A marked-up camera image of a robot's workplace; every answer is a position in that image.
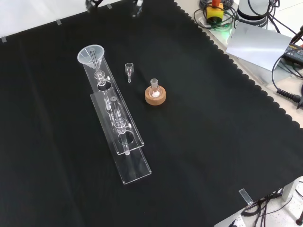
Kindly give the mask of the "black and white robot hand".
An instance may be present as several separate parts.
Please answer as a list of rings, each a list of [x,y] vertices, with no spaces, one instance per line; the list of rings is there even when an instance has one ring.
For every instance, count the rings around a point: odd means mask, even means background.
[[[103,2],[103,0],[86,0],[85,5],[87,11],[90,12],[96,12],[98,6]],[[143,9],[143,0],[128,0],[127,2],[130,3],[130,6],[132,7],[132,17],[139,17],[142,9]]]

